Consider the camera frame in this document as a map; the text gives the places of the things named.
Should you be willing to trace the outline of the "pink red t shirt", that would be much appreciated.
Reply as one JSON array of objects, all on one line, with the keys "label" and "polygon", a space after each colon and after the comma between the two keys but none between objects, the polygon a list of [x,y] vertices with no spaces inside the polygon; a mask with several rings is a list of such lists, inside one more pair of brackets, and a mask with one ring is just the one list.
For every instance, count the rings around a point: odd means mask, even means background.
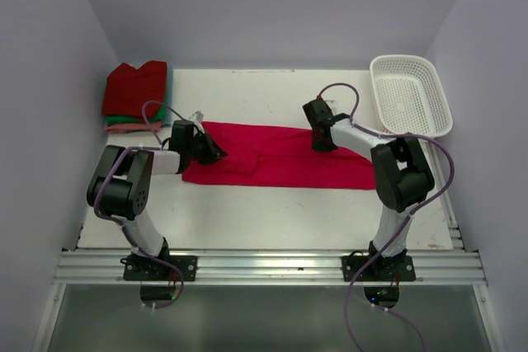
[{"label": "pink red t shirt", "polygon": [[339,148],[312,149],[311,131],[280,126],[205,122],[227,157],[210,165],[193,162],[182,180],[197,185],[374,190],[372,164]]}]

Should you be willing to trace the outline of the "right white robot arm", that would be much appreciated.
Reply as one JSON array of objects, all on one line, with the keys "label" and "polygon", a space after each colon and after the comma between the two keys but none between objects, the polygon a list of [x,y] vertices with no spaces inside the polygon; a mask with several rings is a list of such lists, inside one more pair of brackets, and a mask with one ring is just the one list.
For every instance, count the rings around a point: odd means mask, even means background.
[{"label": "right white robot arm", "polygon": [[411,211],[435,187],[422,146],[414,136],[385,135],[354,123],[349,115],[335,115],[321,98],[304,104],[303,111],[312,130],[314,151],[345,148],[371,162],[382,212],[369,245],[367,269],[375,279],[387,279],[407,252]]}]

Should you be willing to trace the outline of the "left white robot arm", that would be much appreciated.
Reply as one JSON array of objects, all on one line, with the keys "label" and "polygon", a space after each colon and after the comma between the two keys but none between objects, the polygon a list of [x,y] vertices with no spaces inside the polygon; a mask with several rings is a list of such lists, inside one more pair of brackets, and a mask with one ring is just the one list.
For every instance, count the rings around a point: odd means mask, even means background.
[{"label": "left white robot arm", "polygon": [[146,206],[151,179],[181,175],[193,163],[211,165],[228,154],[199,122],[178,120],[159,147],[108,145],[87,188],[87,203],[101,219],[118,225],[150,278],[166,278],[172,261],[167,241],[153,225]]}]

